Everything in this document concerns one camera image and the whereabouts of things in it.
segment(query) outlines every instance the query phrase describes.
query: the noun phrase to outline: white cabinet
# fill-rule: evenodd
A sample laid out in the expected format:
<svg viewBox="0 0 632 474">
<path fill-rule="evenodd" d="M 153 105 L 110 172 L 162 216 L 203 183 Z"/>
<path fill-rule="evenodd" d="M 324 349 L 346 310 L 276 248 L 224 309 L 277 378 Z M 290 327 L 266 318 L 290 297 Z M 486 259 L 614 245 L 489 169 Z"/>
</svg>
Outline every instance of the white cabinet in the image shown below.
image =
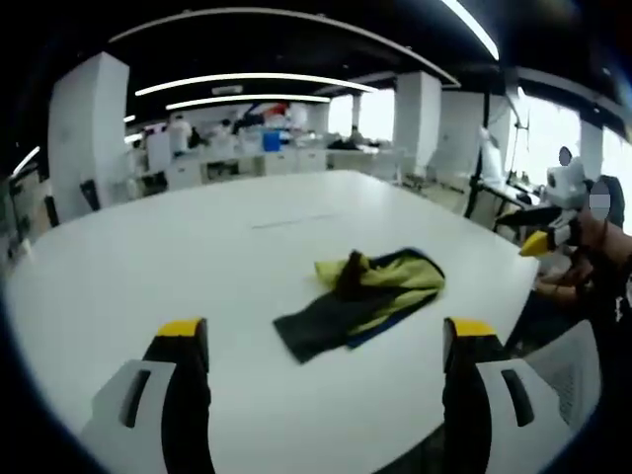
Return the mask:
<svg viewBox="0 0 632 474">
<path fill-rule="evenodd" d="M 191 163 L 174 163 L 165 171 L 165 178 L 169 191 L 194 188 L 202 185 L 200 164 L 197 161 Z"/>
<path fill-rule="evenodd" d="M 264 155 L 264 174 L 289 175 L 296 173 L 296 151 L 287 150 Z"/>
<path fill-rule="evenodd" d="M 298 150 L 298 173 L 310 173 L 327 170 L 327 150 Z"/>
</svg>

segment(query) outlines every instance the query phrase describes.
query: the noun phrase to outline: black ceiling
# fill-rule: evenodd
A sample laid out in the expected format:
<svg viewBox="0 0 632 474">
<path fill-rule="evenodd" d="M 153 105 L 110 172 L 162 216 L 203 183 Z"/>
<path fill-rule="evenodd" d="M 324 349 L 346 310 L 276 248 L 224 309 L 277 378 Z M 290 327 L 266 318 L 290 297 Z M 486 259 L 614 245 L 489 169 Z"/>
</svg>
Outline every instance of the black ceiling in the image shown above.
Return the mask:
<svg viewBox="0 0 632 474">
<path fill-rule="evenodd" d="M 621 51 L 627 22 L 617 0 L 460 0 L 496 42 L 501 68 L 519 65 L 567 77 L 615 98 L 603 67 Z M 287 0 L 188 2 L 140 8 L 121 5 L 55 6 L 37 15 L 5 16 L 0 171 L 10 172 L 46 135 L 47 102 L 54 82 L 105 50 L 130 66 L 127 112 L 139 119 L 164 115 L 172 102 L 210 96 L 210 85 L 187 86 L 136 98 L 133 92 L 165 81 L 230 72 L 292 72 L 352 79 L 379 71 L 421 67 L 410 56 L 351 32 L 272 15 L 204 16 L 141 31 L 114 43 L 130 28 L 185 9 L 267 7 L 323 14 L 408 46 L 457 77 L 467 88 L 495 61 L 469 29 L 439 0 Z M 294 81 L 248 81 L 245 93 L 311 94 L 319 88 Z"/>
</svg>

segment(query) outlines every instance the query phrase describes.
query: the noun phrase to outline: white table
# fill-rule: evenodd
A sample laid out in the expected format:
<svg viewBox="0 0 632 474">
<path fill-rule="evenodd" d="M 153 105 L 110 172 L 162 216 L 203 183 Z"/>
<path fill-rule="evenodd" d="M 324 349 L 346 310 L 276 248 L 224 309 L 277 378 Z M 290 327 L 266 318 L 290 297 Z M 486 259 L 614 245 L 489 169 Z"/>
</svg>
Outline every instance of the white table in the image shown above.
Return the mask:
<svg viewBox="0 0 632 474">
<path fill-rule="evenodd" d="M 404 246 L 441 266 L 442 296 L 354 351 L 296 363 L 272 322 L 323 293 L 313 262 Z M 163 323 L 203 316 L 217 472 L 359 474 L 442 423 L 443 318 L 488 321 L 505 340 L 536 268 L 421 197 L 330 171 L 167 193 L 74 220 L 36 242 L 7 298 L 39 388 L 75 433 L 93 395 Z"/>
</svg>

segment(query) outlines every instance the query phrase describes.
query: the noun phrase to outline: yellow cloth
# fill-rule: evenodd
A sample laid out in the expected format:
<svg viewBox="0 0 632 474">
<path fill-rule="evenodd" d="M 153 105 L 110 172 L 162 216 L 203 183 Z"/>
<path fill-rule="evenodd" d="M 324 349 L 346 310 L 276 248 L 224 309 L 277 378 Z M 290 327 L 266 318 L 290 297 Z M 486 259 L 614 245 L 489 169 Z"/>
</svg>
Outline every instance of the yellow cloth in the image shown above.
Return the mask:
<svg viewBox="0 0 632 474">
<path fill-rule="evenodd" d="M 317 262 L 316 275 L 330 289 L 336 286 L 338 277 L 347 260 L 338 262 Z M 361 333 L 383 323 L 393 313 L 437 294 L 445 286 L 445 279 L 436 267 L 422 257 L 405 256 L 395 259 L 383 268 L 371 269 L 366 256 L 360 259 L 365 272 L 360 282 L 365 286 L 399 286 L 411 288 L 393 300 L 387 307 L 374 314 L 374 318 L 350 331 L 350 335 Z"/>
</svg>

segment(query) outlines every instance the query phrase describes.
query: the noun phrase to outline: window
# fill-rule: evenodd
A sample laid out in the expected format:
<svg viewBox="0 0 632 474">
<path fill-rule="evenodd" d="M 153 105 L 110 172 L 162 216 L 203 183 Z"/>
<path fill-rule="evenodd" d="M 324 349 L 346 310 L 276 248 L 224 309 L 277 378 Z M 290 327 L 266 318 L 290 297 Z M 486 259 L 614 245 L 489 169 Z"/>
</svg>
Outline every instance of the window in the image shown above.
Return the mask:
<svg viewBox="0 0 632 474">
<path fill-rule="evenodd" d="M 352 133 L 354 98 L 352 96 L 341 96 L 332 99 L 329 104 L 329 119 L 327 130 L 330 133 L 339 133 L 342 136 L 349 136 Z"/>
<path fill-rule="evenodd" d="M 524 172 L 531 183 L 544 185 L 546 170 L 559 166 L 558 155 L 562 146 L 571 150 L 573 156 L 580 155 L 580 115 L 542 99 L 525 96 L 523 100 L 528 109 L 529 130 L 516 130 L 512 113 L 505 166 L 509 171 L 513 164 L 518 176 Z"/>
<path fill-rule="evenodd" d="M 395 91 L 365 92 L 359 102 L 359 132 L 371 140 L 393 140 Z"/>
<path fill-rule="evenodd" d="M 625 199 L 623 231 L 632 234 L 632 145 L 609 128 L 603 129 L 603 164 L 604 175 L 619 179 Z"/>
</svg>

